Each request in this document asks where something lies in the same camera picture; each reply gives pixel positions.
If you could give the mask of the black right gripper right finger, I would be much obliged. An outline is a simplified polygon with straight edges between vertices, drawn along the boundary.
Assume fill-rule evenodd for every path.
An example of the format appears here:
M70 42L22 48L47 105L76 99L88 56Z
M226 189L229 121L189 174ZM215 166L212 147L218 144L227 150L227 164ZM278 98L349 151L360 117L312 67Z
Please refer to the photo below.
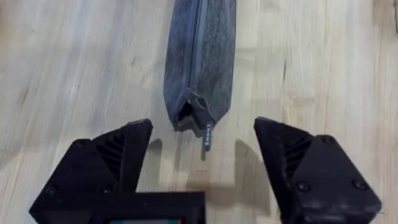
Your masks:
M382 202L333 136L264 117L254 130L282 223L371 223Z

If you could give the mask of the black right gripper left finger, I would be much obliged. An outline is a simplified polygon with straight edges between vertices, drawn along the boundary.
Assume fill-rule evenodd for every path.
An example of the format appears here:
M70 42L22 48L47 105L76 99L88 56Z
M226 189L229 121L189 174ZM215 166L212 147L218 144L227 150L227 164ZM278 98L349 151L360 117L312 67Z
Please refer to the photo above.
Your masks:
M152 129L149 119L140 119L74 140L29 214L37 223L94 223L106 196L136 190Z

